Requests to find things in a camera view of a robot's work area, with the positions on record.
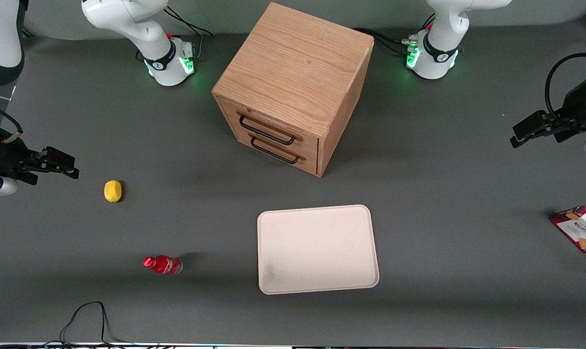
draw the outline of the plastic bottle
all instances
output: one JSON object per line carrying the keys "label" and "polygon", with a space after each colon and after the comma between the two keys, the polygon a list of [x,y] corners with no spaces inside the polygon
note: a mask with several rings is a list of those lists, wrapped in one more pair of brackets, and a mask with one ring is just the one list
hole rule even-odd
{"label": "plastic bottle", "polygon": [[142,264],[158,274],[178,274],[183,269],[183,262],[178,258],[163,256],[145,257]]}

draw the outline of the bottle cap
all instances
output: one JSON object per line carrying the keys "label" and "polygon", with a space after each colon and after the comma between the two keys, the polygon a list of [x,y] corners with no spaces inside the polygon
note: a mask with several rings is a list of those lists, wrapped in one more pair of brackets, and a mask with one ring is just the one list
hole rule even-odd
{"label": "bottle cap", "polygon": [[152,268],[155,266],[155,257],[144,257],[142,264],[147,268]]}

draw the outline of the green indicator light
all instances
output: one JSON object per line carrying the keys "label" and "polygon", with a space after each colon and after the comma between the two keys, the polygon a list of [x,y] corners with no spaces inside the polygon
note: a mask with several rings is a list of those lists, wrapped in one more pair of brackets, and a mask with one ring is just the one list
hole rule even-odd
{"label": "green indicator light", "polygon": [[183,65],[183,69],[185,69],[187,75],[193,73],[193,59],[178,57],[178,61]]}
{"label": "green indicator light", "polygon": [[419,48],[415,48],[413,50],[413,52],[411,52],[409,54],[409,57],[407,58],[407,66],[410,68],[415,67],[415,64],[417,63],[417,58],[420,57],[420,49]]}
{"label": "green indicator light", "polygon": [[457,60],[457,55],[459,55],[459,50],[458,49],[454,53],[454,58],[452,58],[452,63],[450,63],[450,68],[452,68],[454,66],[454,62],[456,62],[456,60]]}
{"label": "green indicator light", "polygon": [[148,65],[146,60],[144,60],[144,65],[146,65],[146,68],[148,69],[148,75],[153,76],[153,71],[151,71],[151,67]]}

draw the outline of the gray tabletop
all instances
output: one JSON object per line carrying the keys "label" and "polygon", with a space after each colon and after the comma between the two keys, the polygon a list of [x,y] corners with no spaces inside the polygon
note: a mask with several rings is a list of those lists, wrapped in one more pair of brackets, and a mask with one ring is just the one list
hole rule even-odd
{"label": "gray tabletop", "polygon": [[[586,258],[547,221],[586,205],[586,135],[508,141],[544,107],[554,62],[586,51],[586,20],[471,29],[439,81],[376,48],[321,179],[235,141],[210,89],[243,40],[207,37],[175,88],[128,40],[30,42],[8,111],[28,146],[75,156],[81,176],[0,197],[0,341],[55,339],[98,300],[133,342],[586,348]],[[554,103],[585,77],[586,59],[561,68]],[[110,179],[126,183],[120,204],[104,200]],[[372,212],[379,285],[262,294],[260,212],[346,204]],[[154,274],[148,254],[185,269]],[[98,312],[67,338],[96,342]]]}

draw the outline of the drawer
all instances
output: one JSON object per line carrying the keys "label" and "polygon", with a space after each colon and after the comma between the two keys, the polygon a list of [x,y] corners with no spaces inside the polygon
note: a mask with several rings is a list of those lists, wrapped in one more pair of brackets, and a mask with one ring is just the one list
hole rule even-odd
{"label": "drawer", "polygon": [[240,135],[250,132],[295,154],[317,157],[319,143],[317,137],[289,130],[284,125],[274,125],[273,122],[266,121],[266,118],[261,117],[259,113],[224,98],[217,98],[217,100],[237,139]]}
{"label": "drawer", "polygon": [[237,135],[240,143],[250,146],[261,153],[270,157],[278,159],[284,163],[288,163],[293,167],[297,167],[302,171],[308,172],[312,175],[317,175],[317,155],[301,155],[291,152],[284,146],[273,143],[268,139],[264,139],[253,132],[244,132]]}

